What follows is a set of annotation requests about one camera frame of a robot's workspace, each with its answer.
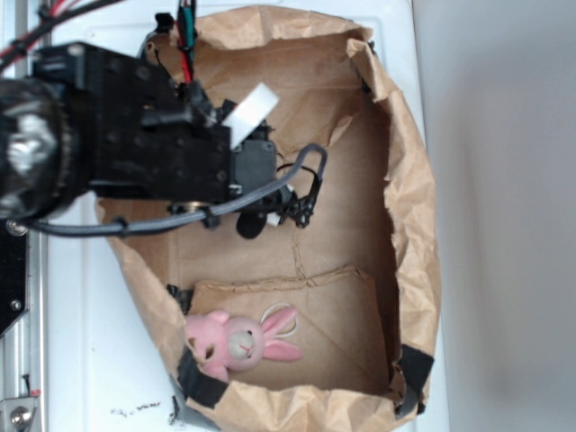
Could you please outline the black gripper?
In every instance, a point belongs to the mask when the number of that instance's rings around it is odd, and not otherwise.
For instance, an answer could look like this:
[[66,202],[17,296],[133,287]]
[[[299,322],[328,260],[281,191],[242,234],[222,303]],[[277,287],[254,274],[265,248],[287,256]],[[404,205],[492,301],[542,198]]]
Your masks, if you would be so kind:
[[35,216],[88,191],[225,203],[276,178],[275,145],[246,139],[278,104],[264,83],[222,123],[200,85],[178,93],[161,67],[85,43],[40,50],[32,79],[56,141],[31,191]]

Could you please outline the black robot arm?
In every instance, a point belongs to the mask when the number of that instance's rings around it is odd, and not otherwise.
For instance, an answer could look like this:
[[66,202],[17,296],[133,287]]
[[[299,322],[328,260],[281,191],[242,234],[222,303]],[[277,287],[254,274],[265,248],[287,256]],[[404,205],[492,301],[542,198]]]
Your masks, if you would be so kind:
[[1,83],[1,215],[32,221],[92,192],[112,199],[226,203],[275,180],[262,132],[266,85],[212,105],[198,83],[85,43],[37,52]]

